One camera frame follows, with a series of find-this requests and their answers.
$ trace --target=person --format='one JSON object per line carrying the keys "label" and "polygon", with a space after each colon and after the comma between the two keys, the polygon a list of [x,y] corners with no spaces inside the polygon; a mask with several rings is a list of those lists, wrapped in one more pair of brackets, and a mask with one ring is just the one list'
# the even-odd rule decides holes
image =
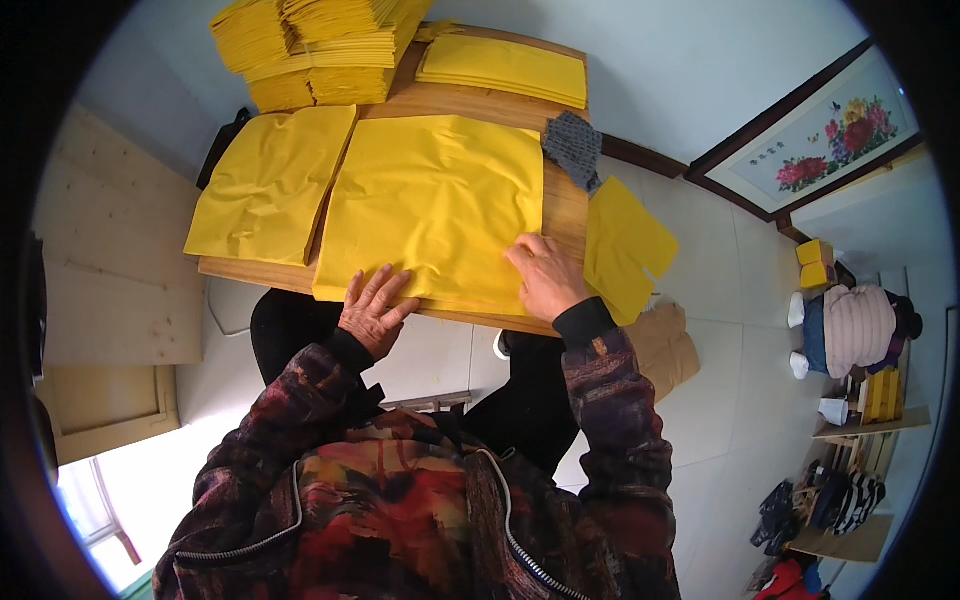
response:
{"label": "person", "polygon": [[813,300],[796,292],[787,321],[804,326],[804,352],[790,355],[798,379],[816,371],[864,381],[868,374],[895,367],[906,341],[924,332],[924,319],[910,298],[872,284],[837,285]]}
{"label": "person", "polygon": [[[359,272],[343,304],[268,292],[252,341],[269,385],[209,454],[155,596],[679,598],[653,386],[553,240],[505,256],[562,340],[511,336],[510,381],[462,419],[384,413],[363,383],[418,307],[387,310],[409,273]],[[579,496],[551,479],[578,428]]]}

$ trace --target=pink jacket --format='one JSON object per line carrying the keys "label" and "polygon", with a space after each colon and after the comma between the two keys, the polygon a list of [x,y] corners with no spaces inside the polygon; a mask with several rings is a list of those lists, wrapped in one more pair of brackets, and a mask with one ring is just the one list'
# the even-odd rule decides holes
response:
{"label": "pink jacket", "polygon": [[824,294],[824,341],[827,369],[839,379],[854,365],[869,367],[887,355],[897,315],[883,288],[832,287]]}

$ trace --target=blue jeans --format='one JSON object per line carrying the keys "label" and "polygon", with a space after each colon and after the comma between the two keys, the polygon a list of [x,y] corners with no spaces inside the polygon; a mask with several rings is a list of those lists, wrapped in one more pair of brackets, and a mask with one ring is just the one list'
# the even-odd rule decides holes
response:
{"label": "blue jeans", "polygon": [[824,339],[824,297],[804,301],[804,356],[810,370],[825,372],[827,369],[827,342]]}

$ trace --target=wooden table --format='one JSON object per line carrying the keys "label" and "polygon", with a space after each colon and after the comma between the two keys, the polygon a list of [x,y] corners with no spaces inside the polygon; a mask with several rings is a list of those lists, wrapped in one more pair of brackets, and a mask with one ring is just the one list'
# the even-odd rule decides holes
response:
{"label": "wooden table", "polygon": [[[472,36],[516,41],[574,57],[582,60],[584,65],[587,64],[587,55],[584,53],[539,39],[479,27],[464,27],[464,29]],[[578,110],[539,98],[466,85],[417,83],[414,81],[414,75],[426,47],[427,45],[421,42],[410,45],[397,68],[390,99],[381,105],[360,107],[359,118],[382,119],[428,114],[458,114],[540,133],[546,132],[547,119],[556,118],[564,110],[571,110],[589,120],[588,109]],[[543,166],[543,234],[556,239],[566,252],[578,263],[583,264],[587,240],[587,192],[574,185],[570,177],[548,159],[544,158]],[[312,294],[313,276],[317,271],[317,261],[320,256],[320,238],[324,230],[327,204],[328,202],[324,201],[324,209],[316,228],[317,234],[314,236],[310,260],[306,267],[202,256],[199,262],[200,272],[301,294]],[[533,317],[430,309],[422,309],[418,312],[451,321],[528,331],[541,335],[557,335],[550,324]]]}

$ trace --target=patterned jacket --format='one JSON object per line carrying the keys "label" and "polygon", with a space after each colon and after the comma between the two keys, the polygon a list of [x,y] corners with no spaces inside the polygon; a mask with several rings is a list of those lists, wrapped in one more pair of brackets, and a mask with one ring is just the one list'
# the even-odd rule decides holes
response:
{"label": "patterned jacket", "polygon": [[579,498],[426,415],[343,430],[357,379],[312,345],[210,453],[156,597],[679,598],[653,387],[620,329],[567,345]]}

